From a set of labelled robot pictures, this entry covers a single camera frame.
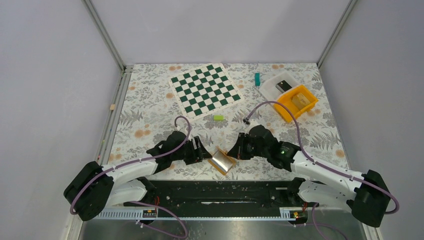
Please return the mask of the orange leather card holder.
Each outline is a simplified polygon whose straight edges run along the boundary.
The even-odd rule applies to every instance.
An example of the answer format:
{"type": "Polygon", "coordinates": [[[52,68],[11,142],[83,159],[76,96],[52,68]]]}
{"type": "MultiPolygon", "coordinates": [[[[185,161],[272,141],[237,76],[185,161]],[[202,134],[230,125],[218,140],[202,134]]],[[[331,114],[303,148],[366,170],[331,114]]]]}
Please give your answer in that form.
{"type": "Polygon", "coordinates": [[[227,155],[225,151],[217,148],[208,162],[222,175],[227,175],[236,166],[236,160],[227,155]]]}

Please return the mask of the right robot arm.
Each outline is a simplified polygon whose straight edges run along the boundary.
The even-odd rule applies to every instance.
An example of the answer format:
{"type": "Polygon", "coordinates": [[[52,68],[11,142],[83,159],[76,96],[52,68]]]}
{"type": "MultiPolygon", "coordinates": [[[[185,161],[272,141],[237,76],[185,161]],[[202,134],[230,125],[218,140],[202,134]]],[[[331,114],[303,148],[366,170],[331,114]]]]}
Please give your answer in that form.
{"type": "Polygon", "coordinates": [[[241,132],[227,153],[238,160],[265,158],[273,167],[308,176],[316,182],[296,177],[287,191],[287,201],[293,206],[303,202],[319,203],[343,209],[358,221],[378,228],[390,202],[389,189],[382,176],[338,167],[322,160],[309,160],[300,146],[278,141],[262,125],[241,132]]]}

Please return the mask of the gold cards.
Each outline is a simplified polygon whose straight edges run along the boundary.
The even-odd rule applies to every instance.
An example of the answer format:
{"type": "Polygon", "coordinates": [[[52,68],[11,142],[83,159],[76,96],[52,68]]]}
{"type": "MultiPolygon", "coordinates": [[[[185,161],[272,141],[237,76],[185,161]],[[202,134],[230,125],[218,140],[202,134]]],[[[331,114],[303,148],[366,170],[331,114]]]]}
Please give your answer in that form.
{"type": "Polygon", "coordinates": [[[291,99],[291,102],[299,109],[303,109],[308,106],[311,102],[305,97],[302,93],[294,95],[291,99]]]}

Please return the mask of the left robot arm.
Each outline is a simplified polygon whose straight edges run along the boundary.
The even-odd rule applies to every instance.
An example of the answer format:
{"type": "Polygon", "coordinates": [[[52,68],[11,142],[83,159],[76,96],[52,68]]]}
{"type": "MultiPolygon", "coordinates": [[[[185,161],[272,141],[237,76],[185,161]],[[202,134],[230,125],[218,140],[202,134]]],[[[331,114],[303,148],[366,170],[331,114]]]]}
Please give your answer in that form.
{"type": "Polygon", "coordinates": [[[174,161],[191,165],[212,158],[199,136],[190,138],[181,131],[173,131],[146,153],[146,158],[118,165],[87,163],[63,192],[71,214],[88,221],[106,207],[126,202],[139,201],[148,206],[154,202],[155,192],[143,177],[168,169],[174,161]]]}

